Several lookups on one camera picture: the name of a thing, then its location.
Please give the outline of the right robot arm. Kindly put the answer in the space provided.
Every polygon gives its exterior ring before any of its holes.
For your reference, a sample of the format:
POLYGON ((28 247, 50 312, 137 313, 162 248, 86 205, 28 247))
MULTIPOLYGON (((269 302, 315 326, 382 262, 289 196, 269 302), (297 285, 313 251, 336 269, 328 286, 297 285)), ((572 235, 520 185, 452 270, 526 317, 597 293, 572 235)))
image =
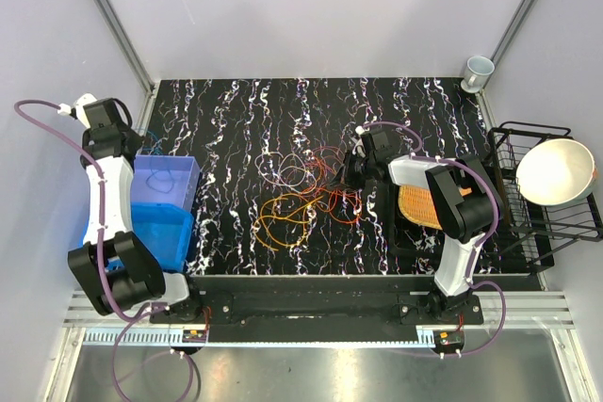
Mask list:
POLYGON ((461 296, 473 288, 473 273, 483 244, 496 232, 502 200, 480 159, 402 154, 384 130, 356 128, 358 139, 344 154, 330 182, 337 189, 362 190, 367 182, 384 185, 392 216, 444 234, 434 282, 438 294, 428 299, 433 320, 448 323, 462 310, 461 296))

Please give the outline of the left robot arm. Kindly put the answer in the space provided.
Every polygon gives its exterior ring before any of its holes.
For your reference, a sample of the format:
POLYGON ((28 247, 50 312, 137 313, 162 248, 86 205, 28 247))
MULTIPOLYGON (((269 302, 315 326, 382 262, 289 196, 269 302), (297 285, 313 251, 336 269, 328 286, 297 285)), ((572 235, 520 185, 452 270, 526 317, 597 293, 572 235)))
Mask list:
POLYGON ((144 302, 167 307, 185 323, 203 313, 181 273, 167 273, 134 232, 131 188, 143 138, 125 104, 86 93, 68 108, 85 127, 81 165, 89 178, 90 215, 83 245, 68 252, 68 266, 100 315, 144 302))

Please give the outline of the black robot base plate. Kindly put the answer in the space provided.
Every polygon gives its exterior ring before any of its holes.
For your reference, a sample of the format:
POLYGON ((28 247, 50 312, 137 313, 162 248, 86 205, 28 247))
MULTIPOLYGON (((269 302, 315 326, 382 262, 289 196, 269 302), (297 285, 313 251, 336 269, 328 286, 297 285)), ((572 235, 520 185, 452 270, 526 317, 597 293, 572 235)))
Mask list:
POLYGON ((432 276, 206 276, 189 283, 190 298, 153 315, 154 324, 193 324, 206 316, 213 325, 327 316, 375 316, 406 325, 484 322, 476 295, 446 300, 432 276))

